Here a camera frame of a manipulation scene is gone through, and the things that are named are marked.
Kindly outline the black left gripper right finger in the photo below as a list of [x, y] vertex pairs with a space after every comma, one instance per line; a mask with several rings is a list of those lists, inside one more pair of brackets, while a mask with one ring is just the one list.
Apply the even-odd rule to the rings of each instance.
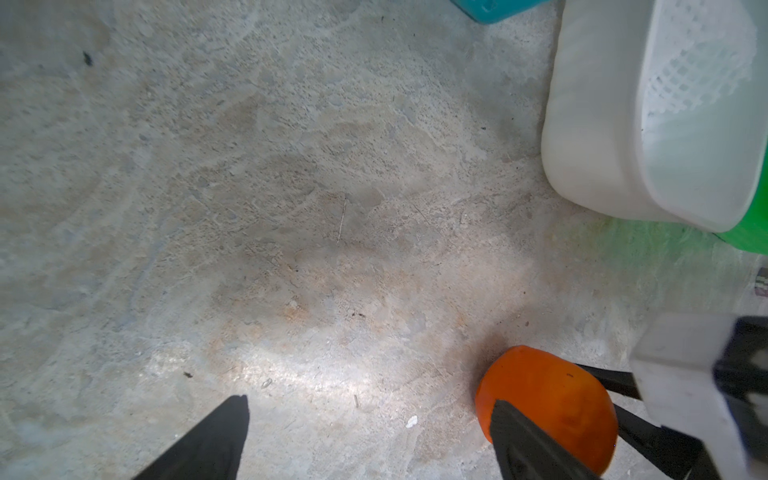
[[600, 479], [509, 402], [495, 402], [490, 434], [504, 480]]

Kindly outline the netted orange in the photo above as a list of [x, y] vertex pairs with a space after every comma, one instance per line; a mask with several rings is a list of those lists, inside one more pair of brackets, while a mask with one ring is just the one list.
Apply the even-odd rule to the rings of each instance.
[[476, 390], [476, 414], [487, 439], [498, 400], [512, 404], [593, 473], [608, 469], [617, 416], [607, 390], [586, 370], [542, 350], [512, 347], [488, 368]]

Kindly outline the white foam net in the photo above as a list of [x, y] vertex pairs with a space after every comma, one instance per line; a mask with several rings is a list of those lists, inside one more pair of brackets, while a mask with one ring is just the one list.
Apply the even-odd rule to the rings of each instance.
[[741, 1], [659, 1], [644, 117], [711, 105], [752, 77], [757, 27]]

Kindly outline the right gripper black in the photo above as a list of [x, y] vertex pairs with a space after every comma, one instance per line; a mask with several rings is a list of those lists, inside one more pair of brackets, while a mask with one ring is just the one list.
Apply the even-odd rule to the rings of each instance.
[[[767, 464], [767, 318], [736, 319], [723, 353], [713, 367], [713, 378], [723, 395], [749, 460]], [[631, 372], [578, 364], [603, 387], [640, 400]], [[687, 434], [655, 426], [615, 405], [619, 436], [662, 473], [674, 480], [719, 480], [720, 475], [703, 443]]]

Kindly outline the teal plastic basket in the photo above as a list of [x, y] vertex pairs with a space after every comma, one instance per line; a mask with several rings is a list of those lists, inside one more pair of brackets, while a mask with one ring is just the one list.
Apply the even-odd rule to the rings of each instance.
[[544, 2], [545, 0], [452, 0], [469, 18], [484, 25], [498, 23]]

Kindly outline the green plastic basket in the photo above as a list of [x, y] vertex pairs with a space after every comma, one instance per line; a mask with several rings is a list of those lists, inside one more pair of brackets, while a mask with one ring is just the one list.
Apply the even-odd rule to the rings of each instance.
[[767, 155], [763, 164], [757, 188], [745, 215], [731, 230], [716, 233], [716, 236], [729, 245], [750, 253], [766, 255], [768, 253], [768, 173]]

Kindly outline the white plastic tub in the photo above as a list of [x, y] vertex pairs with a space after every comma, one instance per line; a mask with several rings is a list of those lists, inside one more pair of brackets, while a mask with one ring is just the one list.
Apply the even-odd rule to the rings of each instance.
[[545, 174], [562, 197], [605, 215], [726, 232], [752, 203], [766, 151], [767, 5], [741, 1], [758, 34], [749, 81], [711, 105], [647, 120], [658, 2], [565, 4]]

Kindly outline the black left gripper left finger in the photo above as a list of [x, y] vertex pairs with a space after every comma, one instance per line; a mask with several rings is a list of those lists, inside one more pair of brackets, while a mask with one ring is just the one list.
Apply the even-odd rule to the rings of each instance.
[[230, 396], [135, 479], [235, 480], [249, 422], [247, 396]]

